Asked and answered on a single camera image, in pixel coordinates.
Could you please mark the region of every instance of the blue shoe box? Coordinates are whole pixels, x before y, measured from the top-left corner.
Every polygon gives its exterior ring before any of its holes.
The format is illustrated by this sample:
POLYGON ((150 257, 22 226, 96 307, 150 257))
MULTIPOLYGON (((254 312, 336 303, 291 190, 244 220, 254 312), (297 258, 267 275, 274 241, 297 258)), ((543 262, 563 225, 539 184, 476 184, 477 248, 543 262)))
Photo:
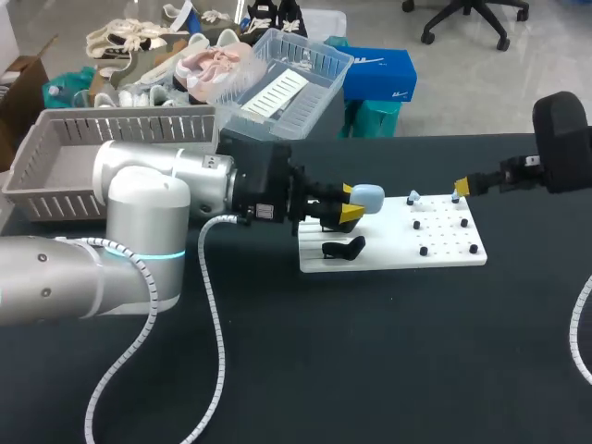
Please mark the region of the blue shoe box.
POLYGON ((417 73, 407 51, 353 46, 337 49, 354 57, 343 82, 346 100, 411 102, 417 73))

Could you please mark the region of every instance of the chair wheel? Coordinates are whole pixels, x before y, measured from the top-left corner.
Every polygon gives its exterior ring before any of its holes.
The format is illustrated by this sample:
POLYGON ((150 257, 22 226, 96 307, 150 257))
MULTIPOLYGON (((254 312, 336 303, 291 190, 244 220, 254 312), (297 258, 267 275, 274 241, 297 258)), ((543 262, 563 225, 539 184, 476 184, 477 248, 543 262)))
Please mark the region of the chair wheel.
POLYGON ((516 21, 527 21, 528 20, 528 9, 521 9, 518 11, 516 21))
POLYGON ((508 51, 508 48, 510 47, 510 39, 505 38, 505 39, 499 39, 498 41, 498 49, 500 51, 506 52, 508 51))
POLYGON ((422 34, 422 43, 432 44, 436 40, 436 36, 432 32, 424 32, 422 34))
POLYGON ((403 12, 411 12, 415 9, 414 0, 405 0, 401 5, 403 12))

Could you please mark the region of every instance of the office chair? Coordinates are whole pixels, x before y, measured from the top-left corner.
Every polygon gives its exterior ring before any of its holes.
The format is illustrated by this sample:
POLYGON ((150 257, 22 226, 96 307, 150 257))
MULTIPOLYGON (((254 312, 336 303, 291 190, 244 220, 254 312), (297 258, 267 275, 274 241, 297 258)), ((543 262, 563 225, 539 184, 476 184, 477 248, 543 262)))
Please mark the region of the office chair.
MULTIPOLYGON (((487 22, 496 30, 499 34, 498 49, 500 51, 508 51, 510 47, 510 39, 506 30, 501 26, 498 18, 491 12, 486 5, 491 3, 493 5, 506 5, 520 7, 518 11, 517 20, 527 21, 528 20, 528 4, 522 0, 451 0, 450 4, 444 7, 438 14, 432 18, 424 27, 424 33, 422 34, 422 43, 432 44, 436 36, 430 32, 432 28, 440 23, 443 19, 447 19, 449 16, 454 14, 456 11, 462 8, 462 13, 465 16, 471 14, 471 8, 477 11, 487 22)), ((405 0, 402 4, 402 9, 405 12, 411 12, 415 9, 414 0, 405 0)))

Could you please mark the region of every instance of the black tablecloth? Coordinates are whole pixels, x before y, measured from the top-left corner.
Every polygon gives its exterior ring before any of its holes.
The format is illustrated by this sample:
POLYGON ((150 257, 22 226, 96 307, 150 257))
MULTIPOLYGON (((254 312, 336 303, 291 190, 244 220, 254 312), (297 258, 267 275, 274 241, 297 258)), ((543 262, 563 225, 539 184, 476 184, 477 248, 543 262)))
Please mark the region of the black tablecloth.
MULTIPOLYGON (((503 135, 305 142, 294 157, 321 180, 404 195, 535 151, 533 136, 503 135)), ((304 275, 287 225, 216 227, 206 257, 228 373, 201 442, 592 442, 592 387, 567 339, 592 272, 592 191, 470 206, 485 266, 304 275)), ((181 442, 204 414, 217 355, 196 240, 181 301, 99 404, 98 443, 181 442)), ((0 442, 83 442, 93 388, 143 322, 0 329, 0 442)))

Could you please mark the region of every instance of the floor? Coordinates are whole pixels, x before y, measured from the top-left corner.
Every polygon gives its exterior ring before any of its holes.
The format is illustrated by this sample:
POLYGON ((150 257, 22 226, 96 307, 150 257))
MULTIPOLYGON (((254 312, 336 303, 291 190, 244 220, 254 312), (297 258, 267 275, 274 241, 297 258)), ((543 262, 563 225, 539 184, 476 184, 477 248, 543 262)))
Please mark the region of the floor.
MULTIPOLYGON (((23 54, 35 54, 59 34, 43 58, 51 77, 89 63, 87 33, 110 19, 158 21, 167 2, 137 1, 12 0, 8 10, 23 54)), ((501 53, 495 49, 498 35, 474 11, 438 25, 431 46, 420 43, 423 26, 447 3, 436 1, 425 6, 419 0, 410 14, 401 11, 400 0, 300 4, 345 12, 352 45, 410 52, 419 80, 413 100, 401 110, 397 136, 532 132, 534 102, 562 90, 576 93, 592 116, 592 5, 533 0, 526 23, 516 22, 512 7, 491 6, 512 40, 508 52, 501 53)), ((215 4, 234 15, 234 0, 215 4)))

